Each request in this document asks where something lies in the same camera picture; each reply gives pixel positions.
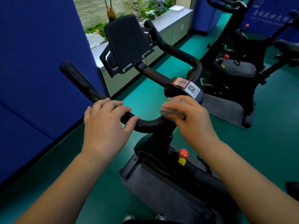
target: qr code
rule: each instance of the qr code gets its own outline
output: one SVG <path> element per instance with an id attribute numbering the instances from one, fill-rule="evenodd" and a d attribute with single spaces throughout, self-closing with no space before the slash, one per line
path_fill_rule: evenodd
<path id="1" fill-rule="evenodd" d="M 186 80 L 186 79 L 183 79 L 183 78 L 177 78 L 175 81 L 174 81 L 174 84 L 175 85 L 179 85 L 179 86 L 182 86 L 185 88 L 185 86 L 187 85 L 189 81 Z"/>
<path id="2" fill-rule="evenodd" d="M 194 86 L 192 86 L 191 84 L 189 84 L 187 86 L 187 89 L 191 91 L 191 93 L 195 93 L 196 92 L 196 88 Z"/>

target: white shoe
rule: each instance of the white shoe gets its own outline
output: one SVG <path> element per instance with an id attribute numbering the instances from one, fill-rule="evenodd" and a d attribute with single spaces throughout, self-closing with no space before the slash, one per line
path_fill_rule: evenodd
<path id="1" fill-rule="evenodd" d="M 128 220 L 135 220 L 134 215 L 126 215 L 125 218 L 123 219 L 123 222 L 128 221 Z"/>
<path id="2" fill-rule="evenodd" d="M 166 221 L 166 218 L 165 218 L 164 215 L 158 214 L 158 215 L 155 217 L 155 220 Z"/>

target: red sticker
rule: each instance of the red sticker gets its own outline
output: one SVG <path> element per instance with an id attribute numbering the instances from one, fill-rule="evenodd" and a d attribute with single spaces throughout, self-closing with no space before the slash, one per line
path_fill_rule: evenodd
<path id="1" fill-rule="evenodd" d="M 183 78 L 177 78 L 175 81 L 174 81 L 174 85 L 178 85 L 178 86 L 181 86 L 183 88 L 185 88 L 188 84 L 188 80 L 186 79 L 183 79 Z"/>

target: forearm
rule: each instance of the forearm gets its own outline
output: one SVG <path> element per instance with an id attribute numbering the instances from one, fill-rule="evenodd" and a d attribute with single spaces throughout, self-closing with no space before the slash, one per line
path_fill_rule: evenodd
<path id="1" fill-rule="evenodd" d="M 16 223 L 75 223 L 106 166 L 79 154 Z"/>
<path id="2" fill-rule="evenodd" d="M 251 223 L 297 223 L 299 202 L 283 192 L 227 144 L 219 141 L 202 154 Z"/>

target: yellow sticker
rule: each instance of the yellow sticker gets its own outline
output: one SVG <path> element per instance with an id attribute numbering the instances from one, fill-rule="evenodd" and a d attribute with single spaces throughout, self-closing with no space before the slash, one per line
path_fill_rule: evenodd
<path id="1" fill-rule="evenodd" d="M 183 159 L 183 158 L 179 158 L 179 160 L 178 160 L 178 162 L 181 164 L 181 165 L 183 165 L 183 166 L 185 166 L 185 164 L 186 164 L 186 159 Z"/>

